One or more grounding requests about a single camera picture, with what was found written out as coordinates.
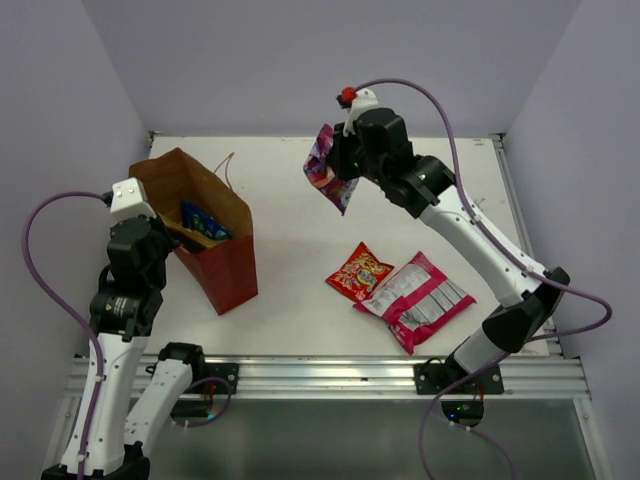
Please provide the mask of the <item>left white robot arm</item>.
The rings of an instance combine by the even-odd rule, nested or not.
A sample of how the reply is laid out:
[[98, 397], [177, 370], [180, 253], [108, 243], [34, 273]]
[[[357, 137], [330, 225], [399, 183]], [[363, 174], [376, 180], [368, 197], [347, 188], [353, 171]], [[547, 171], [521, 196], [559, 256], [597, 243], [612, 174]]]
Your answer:
[[148, 478], [149, 456], [179, 396], [207, 383], [202, 348], [171, 342], [142, 396], [130, 401], [176, 246], [157, 218], [140, 215], [111, 227], [109, 264], [90, 303], [93, 337], [78, 418], [62, 459], [43, 478]]

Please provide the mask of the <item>pink foil snack bag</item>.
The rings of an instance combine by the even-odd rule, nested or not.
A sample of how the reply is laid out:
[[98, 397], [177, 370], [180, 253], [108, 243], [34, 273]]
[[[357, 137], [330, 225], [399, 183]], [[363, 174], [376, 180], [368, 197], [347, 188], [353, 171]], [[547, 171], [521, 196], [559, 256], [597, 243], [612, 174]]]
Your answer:
[[416, 346], [475, 303], [419, 251], [354, 308], [382, 319], [403, 350], [412, 355]]

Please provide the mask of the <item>red snack packet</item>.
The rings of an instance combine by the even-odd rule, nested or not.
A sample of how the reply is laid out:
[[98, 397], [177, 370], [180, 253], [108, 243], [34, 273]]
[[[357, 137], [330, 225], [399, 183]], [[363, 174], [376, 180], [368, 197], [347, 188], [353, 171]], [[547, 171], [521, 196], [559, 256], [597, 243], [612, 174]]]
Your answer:
[[360, 302], [367, 299], [393, 270], [393, 265], [381, 262], [364, 242], [360, 242], [325, 283], [350, 301]]

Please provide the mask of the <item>red paper bag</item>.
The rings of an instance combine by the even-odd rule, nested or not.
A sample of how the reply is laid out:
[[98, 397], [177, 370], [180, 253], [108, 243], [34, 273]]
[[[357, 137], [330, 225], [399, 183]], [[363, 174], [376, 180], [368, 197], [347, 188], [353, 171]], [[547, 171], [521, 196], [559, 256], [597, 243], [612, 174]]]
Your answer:
[[165, 226], [170, 221], [182, 226], [180, 201], [187, 200], [231, 232], [231, 240], [216, 241], [216, 247], [200, 253], [190, 253], [180, 243], [175, 250], [217, 314], [258, 295], [251, 210], [228, 180], [179, 148], [130, 166], [129, 175], [142, 182]]

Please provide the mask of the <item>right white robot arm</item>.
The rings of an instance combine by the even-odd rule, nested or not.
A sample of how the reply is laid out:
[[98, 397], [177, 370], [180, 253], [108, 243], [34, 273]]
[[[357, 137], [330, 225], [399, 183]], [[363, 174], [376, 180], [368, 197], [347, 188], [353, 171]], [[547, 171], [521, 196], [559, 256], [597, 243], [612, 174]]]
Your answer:
[[547, 280], [568, 284], [560, 267], [548, 270], [504, 240], [493, 245], [483, 234], [494, 233], [478, 208], [464, 204], [456, 177], [434, 156], [414, 153], [405, 122], [386, 107], [352, 107], [335, 126], [328, 163], [342, 180], [366, 178], [385, 197], [441, 235], [488, 284], [498, 307], [474, 334], [446, 359], [445, 379], [451, 389], [468, 392], [481, 380], [481, 368], [505, 354], [516, 353], [552, 315], [562, 296]]

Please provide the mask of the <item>blue Burts crisps bag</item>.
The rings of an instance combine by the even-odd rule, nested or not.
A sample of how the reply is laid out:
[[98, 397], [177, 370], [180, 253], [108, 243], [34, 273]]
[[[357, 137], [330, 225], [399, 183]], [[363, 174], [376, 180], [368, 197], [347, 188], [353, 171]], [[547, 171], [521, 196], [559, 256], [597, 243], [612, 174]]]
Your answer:
[[182, 226], [213, 241], [232, 239], [231, 232], [205, 210], [187, 200], [180, 201]]

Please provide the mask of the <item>tan kettle chips bag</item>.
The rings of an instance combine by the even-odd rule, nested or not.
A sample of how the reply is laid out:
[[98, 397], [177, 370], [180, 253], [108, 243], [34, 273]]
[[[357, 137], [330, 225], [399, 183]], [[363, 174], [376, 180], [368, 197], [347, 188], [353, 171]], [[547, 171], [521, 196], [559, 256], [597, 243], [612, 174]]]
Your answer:
[[186, 229], [175, 222], [170, 221], [166, 227], [171, 236], [190, 253], [200, 253], [218, 245], [216, 241], [207, 238], [197, 231]]

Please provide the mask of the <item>purple candy packet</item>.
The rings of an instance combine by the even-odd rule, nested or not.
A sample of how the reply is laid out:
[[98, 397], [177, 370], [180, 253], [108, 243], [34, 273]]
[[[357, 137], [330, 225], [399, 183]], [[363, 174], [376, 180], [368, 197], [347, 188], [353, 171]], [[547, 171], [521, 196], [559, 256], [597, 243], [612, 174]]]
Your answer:
[[332, 146], [333, 127], [325, 124], [316, 136], [303, 165], [303, 172], [309, 183], [344, 216], [358, 185], [358, 179], [341, 180], [336, 176], [328, 163]]

